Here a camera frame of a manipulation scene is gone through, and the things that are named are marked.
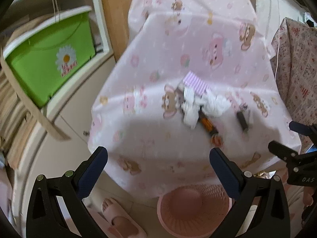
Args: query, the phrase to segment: pink trash bin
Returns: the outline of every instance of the pink trash bin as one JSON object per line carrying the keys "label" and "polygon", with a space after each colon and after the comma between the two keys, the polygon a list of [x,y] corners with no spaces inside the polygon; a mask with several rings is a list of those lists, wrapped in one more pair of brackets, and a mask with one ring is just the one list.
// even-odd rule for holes
{"label": "pink trash bin", "polygon": [[175,237],[202,238],[215,231],[231,203],[222,185],[189,185],[161,196],[157,214]]}

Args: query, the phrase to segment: pink tablecloth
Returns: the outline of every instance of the pink tablecloth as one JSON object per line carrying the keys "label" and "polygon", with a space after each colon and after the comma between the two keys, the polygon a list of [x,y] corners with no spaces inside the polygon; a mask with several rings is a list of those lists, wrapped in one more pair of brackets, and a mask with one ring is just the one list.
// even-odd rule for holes
{"label": "pink tablecloth", "polygon": [[[267,149],[271,140],[300,150],[249,0],[133,0],[129,26],[135,38],[93,105],[88,143],[91,152],[107,148],[105,171],[123,189],[156,197],[217,183],[209,164],[214,144],[253,173],[277,161]],[[210,143],[200,124],[183,124],[175,88],[189,71],[231,102],[211,119],[223,144]],[[253,119],[247,134],[236,118],[246,105]]]}

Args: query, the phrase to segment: silver bolt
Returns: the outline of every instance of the silver bolt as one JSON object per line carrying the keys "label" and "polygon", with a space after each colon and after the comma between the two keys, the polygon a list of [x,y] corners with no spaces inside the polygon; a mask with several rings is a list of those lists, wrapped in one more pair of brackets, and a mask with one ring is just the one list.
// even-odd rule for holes
{"label": "silver bolt", "polygon": [[273,176],[273,179],[274,179],[275,181],[280,181],[280,177],[279,177],[279,176]]}
{"label": "silver bolt", "polygon": [[73,171],[72,170],[68,170],[66,173],[65,173],[65,176],[66,177],[71,177],[73,175]]}
{"label": "silver bolt", "polygon": [[245,177],[248,177],[248,178],[252,177],[252,173],[249,171],[245,171],[243,174]]}
{"label": "silver bolt", "polygon": [[43,180],[43,178],[44,178],[44,175],[39,175],[36,179],[37,179],[38,181],[41,181],[41,180]]}

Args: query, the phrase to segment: white cabinet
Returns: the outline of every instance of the white cabinet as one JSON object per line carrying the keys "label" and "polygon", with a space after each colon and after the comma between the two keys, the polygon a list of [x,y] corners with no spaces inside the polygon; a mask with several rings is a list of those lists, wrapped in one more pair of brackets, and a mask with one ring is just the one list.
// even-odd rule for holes
{"label": "white cabinet", "polygon": [[91,107],[114,66],[115,59],[111,57],[86,80],[60,113],[86,143],[92,121]]}
{"label": "white cabinet", "polygon": [[21,210],[21,226],[23,232],[25,232],[28,204],[36,177],[40,174],[45,175],[46,178],[60,177],[68,170],[76,170],[81,162],[91,156],[85,142],[77,136],[61,116],[58,116],[55,124],[69,135],[71,139],[60,142],[50,135],[46,135],[37,151],[25,183]]}

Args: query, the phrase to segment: floor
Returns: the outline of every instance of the floor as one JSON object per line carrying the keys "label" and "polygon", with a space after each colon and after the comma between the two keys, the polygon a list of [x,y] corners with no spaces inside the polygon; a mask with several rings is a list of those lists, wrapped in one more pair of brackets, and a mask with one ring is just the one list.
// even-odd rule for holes
{"label": "floor", "polygon": [[[128,212],[128,214],[146,231],[150,238],[173,238],[160,224],[156,213],[158,198],[149,200],[136,200],[129,193],[119,187],[105,172],[103,172],[93,188],[89,202],[92,208],[101,211],[104,198],[112,197]],[[255,213],[256,206],[250,208],[245,223],[238,234],[243,234],[248,228]]]}

